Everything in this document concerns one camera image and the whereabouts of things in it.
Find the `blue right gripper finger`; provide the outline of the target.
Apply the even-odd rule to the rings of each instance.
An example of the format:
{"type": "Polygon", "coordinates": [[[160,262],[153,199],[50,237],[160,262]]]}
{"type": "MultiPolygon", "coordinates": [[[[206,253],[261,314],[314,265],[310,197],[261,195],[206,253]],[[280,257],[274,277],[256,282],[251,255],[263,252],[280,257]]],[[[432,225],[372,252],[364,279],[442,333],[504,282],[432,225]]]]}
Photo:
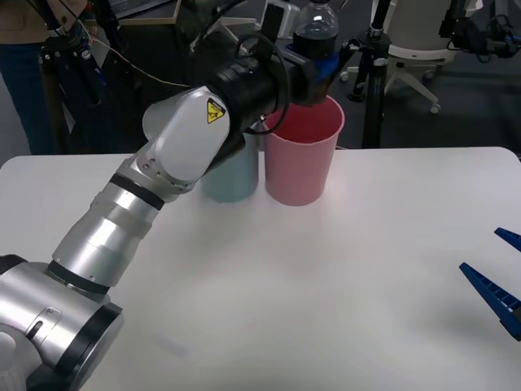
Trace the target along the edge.
{"type": "Polygon", "coordinates": [[[500,324],[514,339],[520,340],[520,299],[496,285],[467,263],[462,263],[459,269],[498,317],[500,324]]]}
{"type": "Polygon", "coordinates": [[[498,227],[494,231],[494,234],[506,241],[510,246],[512,246],[516,250],[521,251],[521,235],[500,227],[498,227]]]}

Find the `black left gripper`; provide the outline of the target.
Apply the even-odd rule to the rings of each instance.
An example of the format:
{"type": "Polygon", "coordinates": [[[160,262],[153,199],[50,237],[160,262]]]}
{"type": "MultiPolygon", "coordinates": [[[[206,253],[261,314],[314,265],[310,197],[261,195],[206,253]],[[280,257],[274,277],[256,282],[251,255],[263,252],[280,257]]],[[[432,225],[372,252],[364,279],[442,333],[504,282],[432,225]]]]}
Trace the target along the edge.
{"type": "Polygon", "coordinates": [[[324,59],[303,57],[301,44],[296,41],[286,45],[289,51],[283,52],[291,79],[291,101],[300,106],[312,106],[326,99],[323,81],[333,75],[339,67],[339,56],[334,53],[324,59]]]}

